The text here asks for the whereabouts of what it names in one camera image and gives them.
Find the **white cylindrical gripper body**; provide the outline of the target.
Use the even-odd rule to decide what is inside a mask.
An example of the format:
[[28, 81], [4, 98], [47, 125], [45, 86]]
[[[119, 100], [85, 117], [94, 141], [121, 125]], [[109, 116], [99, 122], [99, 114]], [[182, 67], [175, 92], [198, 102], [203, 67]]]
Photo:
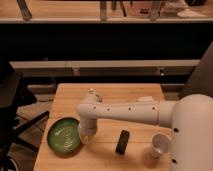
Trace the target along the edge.
[[89, 144], [97, 132], [96, 119], [80, 119], [78, 125], [79, 137], [83, 144]]

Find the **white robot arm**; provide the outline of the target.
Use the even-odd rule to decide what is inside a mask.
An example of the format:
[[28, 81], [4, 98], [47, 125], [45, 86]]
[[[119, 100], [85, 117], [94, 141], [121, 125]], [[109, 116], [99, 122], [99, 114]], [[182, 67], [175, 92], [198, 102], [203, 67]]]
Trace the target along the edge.
[[213, 98], [207, 95], [106, 104], [90, 94], [77, 106], [77, 113], [84, 144], [96, 134], [98, 119], [159, 125], [172, 131], [169, 171], [213, 171]]

